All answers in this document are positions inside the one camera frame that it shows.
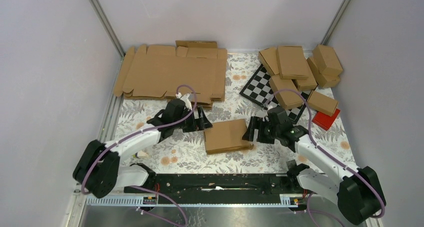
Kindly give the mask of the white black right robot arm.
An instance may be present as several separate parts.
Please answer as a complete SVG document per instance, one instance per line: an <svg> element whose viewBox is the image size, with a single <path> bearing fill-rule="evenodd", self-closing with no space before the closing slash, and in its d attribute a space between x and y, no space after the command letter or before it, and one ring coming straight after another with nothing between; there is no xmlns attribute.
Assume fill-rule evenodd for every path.
<svg viewBox="0 0 424 227"><path fill-rule="evenodd" d="M347 165L319 145L309 127L293 125L282 107L269 108L264 117L252 116L242 139L264 144L279 141L305 156L323 173L306 164L295 164L287 171L287 188L293 193L309 190L326 198L350 223L359 225L385 213L387 203L377 173L369 166Z"/></svg>

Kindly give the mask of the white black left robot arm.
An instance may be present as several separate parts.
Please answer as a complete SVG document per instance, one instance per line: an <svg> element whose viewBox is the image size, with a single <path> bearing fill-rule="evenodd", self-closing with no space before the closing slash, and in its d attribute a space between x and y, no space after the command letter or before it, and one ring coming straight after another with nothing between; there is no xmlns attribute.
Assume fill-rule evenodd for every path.
<svg viewBox="0 0 424 227"><path fill-rule="evenodd" d="M140 129L119 140L88 143L72 177L81 184L84 194L97 198L107 196L116 187L137 186L148 193L155 187L155 179L141 165L120 167L133 154L171 137L175 130L184 133L212 128L202 106L187 107L186 102L174 99L167 103Z"/></svg>

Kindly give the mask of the brown cardboard box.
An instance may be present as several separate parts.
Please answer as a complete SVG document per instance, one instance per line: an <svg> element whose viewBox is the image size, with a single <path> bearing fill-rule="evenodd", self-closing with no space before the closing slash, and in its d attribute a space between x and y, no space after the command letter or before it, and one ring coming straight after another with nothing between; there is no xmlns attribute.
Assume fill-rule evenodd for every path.
<svg viewBox="0 0 424 227"><path fill-rule="evenodd" d="M242 137L247 131L245 119L235 119L215 122L212 128L204 131L205 152L208 155L234 152L241 150L251 150L254 145L243 140Z"/></svg>

